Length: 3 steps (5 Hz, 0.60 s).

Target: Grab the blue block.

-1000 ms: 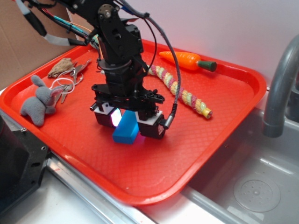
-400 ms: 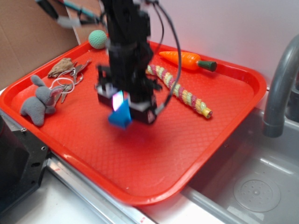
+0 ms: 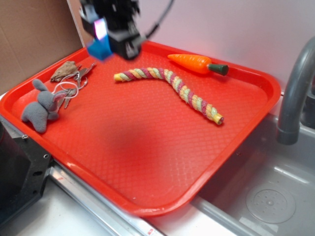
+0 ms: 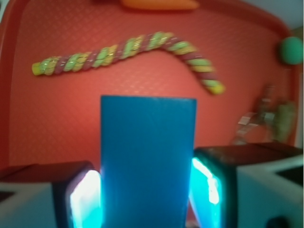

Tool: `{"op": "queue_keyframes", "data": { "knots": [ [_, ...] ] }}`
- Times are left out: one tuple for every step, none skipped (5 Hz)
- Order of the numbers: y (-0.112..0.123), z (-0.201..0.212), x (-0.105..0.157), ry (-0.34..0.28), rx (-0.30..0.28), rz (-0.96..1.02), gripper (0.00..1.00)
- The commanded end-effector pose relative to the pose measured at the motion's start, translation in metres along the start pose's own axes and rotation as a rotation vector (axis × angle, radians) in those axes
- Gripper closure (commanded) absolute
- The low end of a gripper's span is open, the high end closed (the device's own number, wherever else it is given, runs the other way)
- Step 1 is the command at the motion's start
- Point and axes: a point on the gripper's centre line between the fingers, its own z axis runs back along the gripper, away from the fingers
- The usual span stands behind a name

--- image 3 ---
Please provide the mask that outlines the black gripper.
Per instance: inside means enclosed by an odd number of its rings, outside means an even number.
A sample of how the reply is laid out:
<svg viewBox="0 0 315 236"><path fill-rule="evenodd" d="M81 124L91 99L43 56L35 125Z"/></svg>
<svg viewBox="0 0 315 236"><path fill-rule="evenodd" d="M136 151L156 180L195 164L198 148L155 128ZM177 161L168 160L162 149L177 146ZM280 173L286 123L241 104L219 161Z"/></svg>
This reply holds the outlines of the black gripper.
<svg viewBox="0 0 315 236"><path fill-rule="evenodd" d="M110 49L125 60L133 60L140 54L143 38L131 33L135 27L134 16L140 13L137 0L81 0L79 10L83 29L102 40L109 37Z"/></svg>

